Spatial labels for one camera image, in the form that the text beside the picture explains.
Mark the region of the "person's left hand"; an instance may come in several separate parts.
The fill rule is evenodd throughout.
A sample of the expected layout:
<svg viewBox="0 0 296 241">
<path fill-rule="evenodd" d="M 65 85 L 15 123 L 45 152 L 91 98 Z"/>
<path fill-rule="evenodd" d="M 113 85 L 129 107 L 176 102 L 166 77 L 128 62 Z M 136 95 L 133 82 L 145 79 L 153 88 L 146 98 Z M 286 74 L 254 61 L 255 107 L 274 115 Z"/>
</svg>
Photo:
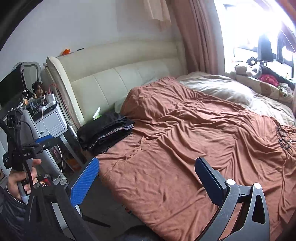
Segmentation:
<svg viewBox="0 0 296 241">
<path fill-rule="evenodd" d="M 37 183 L 37 170 L 36 170 L 36 166 L 40 165 L 42 163 L 41 159 L 34 159 L 33 160 L 33 164 L 32 164 L 32 170 L 31 170 L 31 176 L 32 176 L 32 180 L 33 180 L 33 184 Z M 10 195 L 14 198 L 16 198 L 19 201 L 22 201 L 21 195 L 19 193 L 19 189 L 18 189 L 18 182 L 23 181 L 26 178 L 26 172 L 18 172 L 15 171 L 13 169 L 11 169 L 9 177 L 8 177 L 8 183 L 6 185 L 6 188 L 8 190 L 8 192 L 10 193 Z"/>
</svg>

